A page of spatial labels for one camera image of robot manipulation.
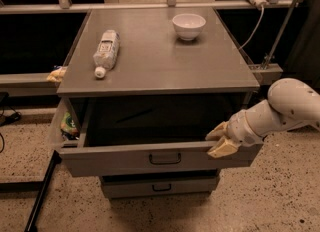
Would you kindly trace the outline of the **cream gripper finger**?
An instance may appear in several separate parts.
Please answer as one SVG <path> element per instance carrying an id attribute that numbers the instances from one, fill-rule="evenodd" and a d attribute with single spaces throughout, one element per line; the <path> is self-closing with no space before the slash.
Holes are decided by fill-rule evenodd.
<path id="1" fill-rule="evenodd" d="M 220 138 L 227 135 L 227 126 L 227 122 L 221 122 L 206 135 L 205 139 L 207 141 L 218 141 Z"/>
<path id="2" fill-rule="evenodd" d="M 236 153 L 239 147 L 239 143 L 223 136 L 215 146 L 208 150 L 207 154 L 213 158 L 221 158 Z"/>

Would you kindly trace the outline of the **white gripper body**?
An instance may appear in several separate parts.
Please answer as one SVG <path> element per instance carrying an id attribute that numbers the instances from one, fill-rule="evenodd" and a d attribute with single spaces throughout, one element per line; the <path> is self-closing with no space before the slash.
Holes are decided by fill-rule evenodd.
<path id="1" fill-rule="evenodd" d="M 231 116 L 227 125 L 227 135 L 231 140 L 243 147 L 251 147 L 263 143 L 262 137 L 258 136 L 250 127 L 245 110 L 241 110 Z"/>

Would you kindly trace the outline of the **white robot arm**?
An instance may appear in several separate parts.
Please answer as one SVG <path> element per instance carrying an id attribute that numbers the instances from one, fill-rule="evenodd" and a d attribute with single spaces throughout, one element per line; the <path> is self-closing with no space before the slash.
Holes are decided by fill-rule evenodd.
<path id="1" fill-rule="evenodd" d="M 279 79 L 269 87 L 265 100 L 233 114 L 206 135 L 207 141 L 217 141 L 207 154 L 229 156 L 240 147 L 262 144 L 273 132 L 305 126 L 320 130 L 320 95 L 300 80 Z"/>

